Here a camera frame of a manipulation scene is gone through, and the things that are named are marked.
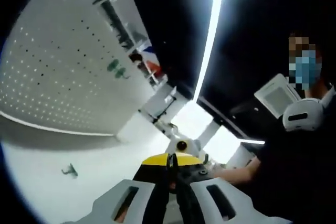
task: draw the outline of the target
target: face mask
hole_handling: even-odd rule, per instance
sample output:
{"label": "face mask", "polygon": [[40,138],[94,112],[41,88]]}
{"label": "face mask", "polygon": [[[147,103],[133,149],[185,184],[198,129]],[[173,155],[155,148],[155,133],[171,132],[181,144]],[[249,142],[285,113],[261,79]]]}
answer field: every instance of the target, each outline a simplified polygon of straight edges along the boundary
{"label": "face mask", "polygon": [[316,62],[315,50],[303,50],[302,57],[295,57],[295,63],[289,63],[289,76],[295,77],[295,83],[302,84],[302,89],[306,90],[319,80],[321,69],[322,63]]}

